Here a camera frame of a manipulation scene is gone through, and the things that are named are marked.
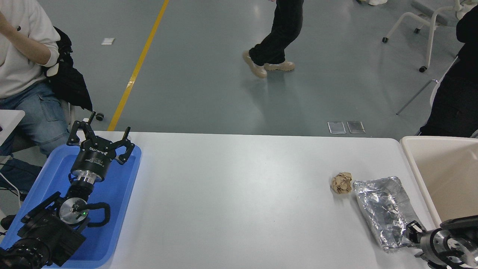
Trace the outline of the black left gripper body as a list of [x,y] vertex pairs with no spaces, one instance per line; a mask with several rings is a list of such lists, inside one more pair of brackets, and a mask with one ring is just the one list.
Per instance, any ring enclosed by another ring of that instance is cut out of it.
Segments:
[[97,141],[88,139],[80,144],[80,151],[71,168],[71,173],[78,177],[81,172],[89,171],[96,174],[95,180],[104,180],[116,151],[112,141],[99,138]]

